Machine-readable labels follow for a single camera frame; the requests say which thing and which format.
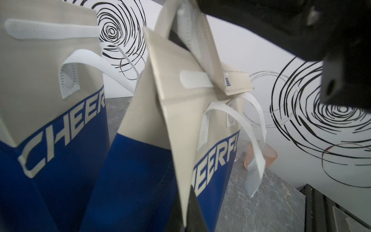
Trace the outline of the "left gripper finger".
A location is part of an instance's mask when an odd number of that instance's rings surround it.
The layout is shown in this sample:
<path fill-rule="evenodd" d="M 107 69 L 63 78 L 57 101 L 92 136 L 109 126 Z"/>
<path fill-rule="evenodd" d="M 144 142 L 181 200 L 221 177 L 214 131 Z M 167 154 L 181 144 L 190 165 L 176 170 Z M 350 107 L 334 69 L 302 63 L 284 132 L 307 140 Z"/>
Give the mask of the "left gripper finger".
<path fill-rule="evenodd" d="M 187 217 L 187 226 L 184 225 L 179 200 L 179 194 L 176 193 L 172 206 L 172 231 L 173 232 L 208 232 L 199 202 L 197 200 L 194 188 L 191 187 Z"/>

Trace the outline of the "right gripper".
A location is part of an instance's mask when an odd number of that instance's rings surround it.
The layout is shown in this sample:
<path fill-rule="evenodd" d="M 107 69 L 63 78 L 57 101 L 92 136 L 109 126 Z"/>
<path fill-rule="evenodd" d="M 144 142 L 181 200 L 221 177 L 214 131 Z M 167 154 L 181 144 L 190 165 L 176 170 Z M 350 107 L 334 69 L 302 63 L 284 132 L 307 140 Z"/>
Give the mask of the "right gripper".
<path fill-rule="evenodd" d="M 322 61 L 323 104 L 371 110 L 370 1 L 198 1 L 304 61 Z"/>

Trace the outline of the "blue beige takeout bag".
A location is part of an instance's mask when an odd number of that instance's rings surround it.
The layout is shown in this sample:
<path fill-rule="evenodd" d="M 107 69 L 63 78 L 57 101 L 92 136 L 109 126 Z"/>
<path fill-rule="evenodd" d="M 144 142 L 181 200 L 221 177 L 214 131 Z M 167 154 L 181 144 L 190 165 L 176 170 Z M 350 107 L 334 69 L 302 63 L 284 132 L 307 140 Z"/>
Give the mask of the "blue beige takeout bag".
<path fill-rule="evenodd" d="M 95 10 L 1 1 L 1 231 L 77 232 L 109 151 Z"/>
<path fill-rule="evenodd" d="M 194 188 L 209 232 L 216 228 L 238 140 L 253 147 L 245 188 L 257 192 L 265 171 L 262 150 L 242 115 L 249 76 L 223 64 L 196 1 L 166 1 L 154 30 L 144 29 L 148 59 L 100 171 L 82 232 L 172 232 L 179 194 L 185 226 Z"/>

